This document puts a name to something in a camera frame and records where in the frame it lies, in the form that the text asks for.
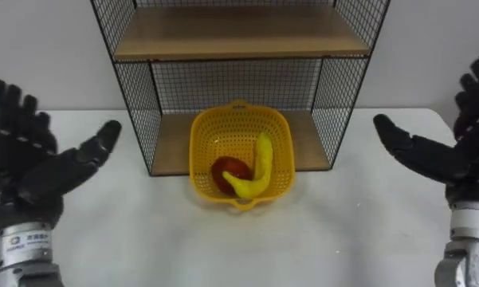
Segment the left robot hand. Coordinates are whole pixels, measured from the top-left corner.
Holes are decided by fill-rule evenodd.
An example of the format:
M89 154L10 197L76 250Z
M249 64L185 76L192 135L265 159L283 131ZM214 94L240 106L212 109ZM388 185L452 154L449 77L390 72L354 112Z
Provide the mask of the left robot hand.
M28 222L54 228L64 195L104 166L122 129L109 120L78 147L59 152L50 120L35 96L0 79L0 232Z

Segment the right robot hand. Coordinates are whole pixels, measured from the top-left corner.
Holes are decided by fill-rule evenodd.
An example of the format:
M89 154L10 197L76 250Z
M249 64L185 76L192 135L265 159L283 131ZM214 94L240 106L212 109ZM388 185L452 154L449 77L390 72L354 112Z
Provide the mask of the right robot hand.
M373 118L386 151L404 167L445 184L450 205L479 202L479 56L469 68L454 97L459 110L453 123L455 145L410 134L382 113Z

